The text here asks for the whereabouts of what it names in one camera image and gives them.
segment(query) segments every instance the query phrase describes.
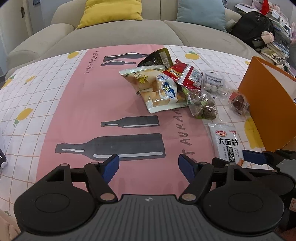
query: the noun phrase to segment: red snack bag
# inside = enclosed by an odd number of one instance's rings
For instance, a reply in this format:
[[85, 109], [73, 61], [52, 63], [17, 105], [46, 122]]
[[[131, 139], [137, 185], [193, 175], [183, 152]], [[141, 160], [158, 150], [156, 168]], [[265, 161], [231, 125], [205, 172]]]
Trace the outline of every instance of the red snack bag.
[[163, 73], [186, 88], [201, 89], [202, 74], [193, 66], [182, 63], [178, 59], [176, 59], [175, 65], [163, 71]]

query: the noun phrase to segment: orange box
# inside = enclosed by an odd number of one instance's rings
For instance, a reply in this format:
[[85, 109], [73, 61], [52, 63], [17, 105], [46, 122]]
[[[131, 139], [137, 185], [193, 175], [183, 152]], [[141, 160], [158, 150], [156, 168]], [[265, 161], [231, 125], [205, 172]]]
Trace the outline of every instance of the orange box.
[[238, 88], [267, 151], [296, 151], [296, 78], [275, 65], [253, 57]]

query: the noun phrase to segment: stack of books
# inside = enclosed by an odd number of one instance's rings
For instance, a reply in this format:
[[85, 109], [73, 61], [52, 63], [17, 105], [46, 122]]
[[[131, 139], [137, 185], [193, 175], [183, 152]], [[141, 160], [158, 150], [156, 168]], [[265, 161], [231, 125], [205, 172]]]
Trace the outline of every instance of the stack of books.
[[271, 60], [271, 63], [284, 69], [284, 65], [289, 67], [287, 59], [289, 58], [289, 50], [278, 42], [271, 42], [266, 47], [261, 49], [261, 55], [266, 56]]

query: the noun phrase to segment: light blue pillow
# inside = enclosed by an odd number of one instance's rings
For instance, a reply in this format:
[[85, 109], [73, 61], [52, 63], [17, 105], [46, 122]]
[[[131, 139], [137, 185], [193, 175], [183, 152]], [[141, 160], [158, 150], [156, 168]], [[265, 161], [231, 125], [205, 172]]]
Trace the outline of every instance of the light blue pillow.
[[179, 0], [176, 21], [226, 32], [225, 10], [221, 0]]

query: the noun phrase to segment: grid pattern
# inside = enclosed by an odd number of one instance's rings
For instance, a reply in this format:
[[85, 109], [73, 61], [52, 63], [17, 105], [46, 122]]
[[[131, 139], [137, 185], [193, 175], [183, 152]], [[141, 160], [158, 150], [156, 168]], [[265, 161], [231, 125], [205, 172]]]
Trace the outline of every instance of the grid pattern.
[[[192, 65], [199, 71], [214, 71], [222, 75], [225, 79], [226, 87], [230, 89], [237, 89], [246, 73], [250, 60], [238, 57], [228, 53], [222, 53], [214, 50], [186, 47], [186, 46], [173, 46], [165, 45], [169, 50], [171, 58], [175, 61], [178, 58], [183, 63]], [[186, 54], [194, 52], [199, 55], [199, 59], [189, 59]], [[265, 148], [251, 148], [248, 138], [244, 130], [246, 118], [233, 112], [228, 106], [228, 100], [215, 99], [218, 110], [218, 118], [215, 120], [203, 120], [208, 135], [211, 138], [208, 123], [226, 124], [236, 128], [238, 132], [238, 139], [241, 147], [245, 150], [252, 151], [265, 151]], [[256, 169], [272, 169], [268, 165], [257, 165], [245, 161], [242, 167], [256, 168]]]
[[[87, 50], [69, 59], [55, 56], [15, 71], [0, 90], [0, 129], [8, 165], [0, 170], [0, 209], [13, 213], [17, 197], [36, 181], [39, 156], [51, 119], [63, 91]], [[32, 111], [14, 126], [25, 109]]]
[[[228, 88], [237, 89], [248, 68], [245, 61], [249, 60], [234, 55], [193, 47], [165, 47], [170, 51], [172, 60], [178, 58], [201, 72], [208, 70], [221, 74]], [[8, 159], [8, 165], [0, 169], [0, 209], [9, 211], [11, 215], [14, 215], [13, 205], [17, 197], [36, 181], [39, 156], [47, 129], [67, 83], [86, 52], [87, 50], [79, 51], [71, 59], [68, 59], [68, 54], [64, 54], [18, 69], [13, 81], [0, 90], [0, 129]], [[197, 53], [199, 59], [186, 58], [189, 52]], [[250, 148], [244, 132], [245, 117], [232, 112], [227, 101], [215, 101], [219, 118], [215, 121], [204, 120], [208, 135], [208, 123], [232, 125], [236, 127], [244, 149], [265, 150]], [[33, 109], [32, 112], [14, 127], [17, 116], [27, 108]], [[243, 167], [269, 168], [267, 165], [251, 165], [248, 162], [244, 162]]]

